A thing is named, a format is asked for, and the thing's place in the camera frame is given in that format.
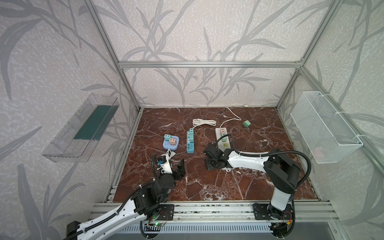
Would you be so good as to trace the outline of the long white power strip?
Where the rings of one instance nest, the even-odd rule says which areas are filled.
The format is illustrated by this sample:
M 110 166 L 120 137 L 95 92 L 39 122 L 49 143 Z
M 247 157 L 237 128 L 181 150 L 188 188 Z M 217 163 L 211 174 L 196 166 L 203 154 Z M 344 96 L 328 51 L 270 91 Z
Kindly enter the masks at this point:
M 217 138 L 217 140 L 218 140 L 218 139 L 221 138 L 222 136 L 228 134 L 227 128 L 222 128 L 222 127 L 220 127 L 220 128 L 215 128 L 215 134 L 216 134 L 216 138 Z M 230 144 L 230 138 L 227 136 L 227 137 L 225 137 L 225 138 L 220 139 L 219 142 L 217 143 L 217 147 L 218 147 L 218 149 L 222 152 L 221 156 L 225 153 L 225 151 L 226 151 L 227 149 L 232 150 L 232 148 L 231 148 L 231 144 Z M 230 167 L 229 164 L 227 164 L 227 165 L 223 168 L 223 170 L 225 170 L 225 171 L 227 171 L 227 172 L 230 172 L 232 169 L 233 169 L 233 168 Z

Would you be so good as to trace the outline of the blue square power socket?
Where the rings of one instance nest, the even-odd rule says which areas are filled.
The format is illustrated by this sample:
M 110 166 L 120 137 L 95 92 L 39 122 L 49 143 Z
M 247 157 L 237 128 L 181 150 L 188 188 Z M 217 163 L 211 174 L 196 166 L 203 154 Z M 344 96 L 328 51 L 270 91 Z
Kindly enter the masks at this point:
M 177 136 L 171 136 L 169 134 L 164 135 L 163 148 L 165 150 L 175 151 L 180 143 L 180 139 Z

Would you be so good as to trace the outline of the pink cube plug front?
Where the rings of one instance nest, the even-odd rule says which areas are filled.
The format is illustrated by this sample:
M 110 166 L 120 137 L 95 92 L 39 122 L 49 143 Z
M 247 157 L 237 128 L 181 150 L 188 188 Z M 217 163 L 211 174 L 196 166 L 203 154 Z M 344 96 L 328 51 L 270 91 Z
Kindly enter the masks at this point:
M 169 144 L 170 144 L 171 146 L 175 146 L 175 145 L 177 144 L 177 139 L 176 139 L 176 138 L 170 138 L 170 140 L 169 140 Z

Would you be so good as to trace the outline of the teal USB power strip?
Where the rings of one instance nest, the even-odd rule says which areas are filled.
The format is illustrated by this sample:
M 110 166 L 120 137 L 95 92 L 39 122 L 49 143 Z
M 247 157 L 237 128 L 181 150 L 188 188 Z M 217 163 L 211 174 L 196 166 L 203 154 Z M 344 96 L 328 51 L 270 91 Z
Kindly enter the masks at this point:
M 194 129 L 191 128 L 187 131 L 187 144 L 186 150 L 188 154 L 193 154 L 195 152 L 195 143 L 194 143 Z

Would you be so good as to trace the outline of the green double cube plug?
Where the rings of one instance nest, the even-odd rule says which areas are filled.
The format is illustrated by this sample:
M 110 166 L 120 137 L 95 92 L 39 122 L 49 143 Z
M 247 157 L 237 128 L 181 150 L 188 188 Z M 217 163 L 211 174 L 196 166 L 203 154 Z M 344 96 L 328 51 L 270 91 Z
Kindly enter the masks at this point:
M 251 122 L 248 121 L 248 120 L 246 120 L 246 121 L 244 121 L 244 122 L 242 123 L 242 125 L 243 125 L 245 128 L 248 129 L 248 128 L 251 126 Z

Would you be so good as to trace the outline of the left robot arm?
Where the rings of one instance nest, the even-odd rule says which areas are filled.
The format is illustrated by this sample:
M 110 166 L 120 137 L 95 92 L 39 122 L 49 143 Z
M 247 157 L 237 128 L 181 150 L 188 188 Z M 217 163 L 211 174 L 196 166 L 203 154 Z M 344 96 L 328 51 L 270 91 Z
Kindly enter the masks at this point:
M 66 240 L 106 240 L 122 229 L 159 217 L 161 204 L 166 203 L 176 181 L 186 175 L 185 160 L 182 159 L 175 170 L 172 161 L 165 154 L 152 157 L 154 180 L 134 190 L 127 199 L 115 209 L 88 222 L 73 221 L 67 225 Z

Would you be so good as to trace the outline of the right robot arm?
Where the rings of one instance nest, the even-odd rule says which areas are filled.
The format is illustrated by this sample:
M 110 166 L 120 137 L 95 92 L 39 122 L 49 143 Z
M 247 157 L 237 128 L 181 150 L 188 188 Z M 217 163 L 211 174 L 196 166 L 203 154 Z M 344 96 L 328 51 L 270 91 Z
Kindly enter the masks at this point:
M 233 136 L 223 135 L 215 143 L 210 143 L 204 150 L 207 170 L 232 170 L 236 168 L 260 171 L 269 176 L 274 185 L 273 196 L 267 208 L 267 214 L 272 219 L 284 216 L 289 202 L 294 204 L 297 189 L 308 179 L 312 172 L 312 163 L 307 155 L 299 151 L 280 151 L 278 149 L 267 153 L 248 153 L 231 149 L 220 150 L 219 141 Z M 305 174 L 300 177 L 302 167 L 289 158 L 289 154 L 301 156 L 307 163 Z

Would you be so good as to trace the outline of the clear plastic tray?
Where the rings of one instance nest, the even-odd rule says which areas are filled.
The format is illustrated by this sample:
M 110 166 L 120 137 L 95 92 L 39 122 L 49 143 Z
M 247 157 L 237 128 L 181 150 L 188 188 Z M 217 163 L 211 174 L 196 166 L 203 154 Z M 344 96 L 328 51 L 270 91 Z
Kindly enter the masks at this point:
M 54 163 L 86 163 L 119 108 L 117 97 L 90 94 L 42 156 Z

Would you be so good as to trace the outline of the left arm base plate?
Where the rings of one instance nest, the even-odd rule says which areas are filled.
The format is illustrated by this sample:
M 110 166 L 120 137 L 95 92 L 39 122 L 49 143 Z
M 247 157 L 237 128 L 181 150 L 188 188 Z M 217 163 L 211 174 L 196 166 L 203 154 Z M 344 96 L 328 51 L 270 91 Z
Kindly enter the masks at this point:
M 155 210 L 155 214 L 151 217 L 153 221 L 172 221 L 175 214 L 174 204 L 160 204 L 160 208 Z

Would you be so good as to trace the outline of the aluminium front rail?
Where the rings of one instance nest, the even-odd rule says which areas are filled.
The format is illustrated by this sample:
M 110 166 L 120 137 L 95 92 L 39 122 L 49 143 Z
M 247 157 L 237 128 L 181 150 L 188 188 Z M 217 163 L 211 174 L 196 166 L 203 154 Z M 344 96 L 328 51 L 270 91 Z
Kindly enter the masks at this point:
M 295 213 L 280 219 L 267 214 L 254 214 L 255 201 L 197 201 L 169 202 L 174 209 L 161 214 L 158 220 L 166 223 L 246 223 L 287 222 L 296 216 L 299 222 L 339 222 L 340 219 L 330 202 L 294 201 Z

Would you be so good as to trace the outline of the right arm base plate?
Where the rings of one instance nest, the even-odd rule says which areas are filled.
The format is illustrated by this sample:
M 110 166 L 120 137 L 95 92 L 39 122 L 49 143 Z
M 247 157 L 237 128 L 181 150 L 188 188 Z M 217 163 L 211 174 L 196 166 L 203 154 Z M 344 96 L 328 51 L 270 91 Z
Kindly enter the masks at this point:
M 255 220 L 288 221 L 293 217 L 293 207 L 288 204 L 285 210 L 279 210 L 271 204 L 254 203 L 252 205 Z

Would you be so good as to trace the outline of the aluminium cage frame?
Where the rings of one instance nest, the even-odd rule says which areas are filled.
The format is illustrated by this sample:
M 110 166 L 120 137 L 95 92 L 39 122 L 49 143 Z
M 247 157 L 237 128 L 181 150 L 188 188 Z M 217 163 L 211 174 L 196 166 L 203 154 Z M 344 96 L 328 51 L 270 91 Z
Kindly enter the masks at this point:
M 291 117 L 295 100 L 298 98 L 298 79 L 305 78 L 314 90 L 323 92 L 324 97 L 337 108 L 336 116 L 343 118 L 358 140 L 357 147 L 350 153 L 349 161 L 336 164 L 342 179 L 331 183 L 330 178 L 314 175 L 320 195 L 335 202 L 345 217 L 345 226 L 367 224 L 384 227 L 384 3 L 383 1 L 307 1 L 307 7 L 289 17 L 289 21 L 301 18 L 303 22 L 324 12 L 306 51 L 300 59 L 292 61 L 263 61 L 261 54 L 253 54 L 250 60 L 240 60 L 238 54 L 247 45 L 257 45 L 257 35 L 283 14 L 292 2 L 282 4 L 263 22 L 248 27 L 242 36 L 224 50 L 212 51 L 209 35 L 204 36 L 207 57 L 191 60 L 176 53 L 160 50 L 169 30 L 163 31 L 161 39 L 155 41 L 155 30 L 160 27 L 161 11 L 153 19 L 144 20 L 144 28 L 150 31 L 149 40 L 140 47 L 130 49 L 123 58 L 116 54 L 107 26 L 102 17 L 107 17 L 134 32 L 139 33 L 130 21 L 123 1 L 86 1 L 83 8 L 89 12 L 106 42 L 107 51 L 123 80 L 128 92 L 134 96 L 138 107 L 145 105 L 137 93 L 133 80 L 126 72 L 137 76 L 142 69 L 162 70 L 182 68 L 202 73 L 197 91 L 206 95 L 206 105 L 231 91 L 251 69 L 292 69 L 293 74 L 281 96 L 277 97 L 276 108 L 290 123 L 289 135 L 302 150 L 309 150 L 301 131 Z

